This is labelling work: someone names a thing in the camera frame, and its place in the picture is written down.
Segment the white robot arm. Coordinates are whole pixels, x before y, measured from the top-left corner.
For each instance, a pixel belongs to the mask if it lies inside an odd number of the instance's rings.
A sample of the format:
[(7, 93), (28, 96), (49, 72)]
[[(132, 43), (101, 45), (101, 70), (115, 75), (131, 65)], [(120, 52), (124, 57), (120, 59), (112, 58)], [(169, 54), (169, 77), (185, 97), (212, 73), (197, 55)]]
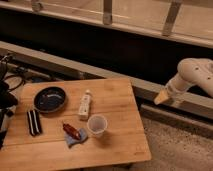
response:
[(198, 86), (213, 98), (213, 60), (185, 58), (177, 65), (177, 73), (155, 97), (156, 105)]

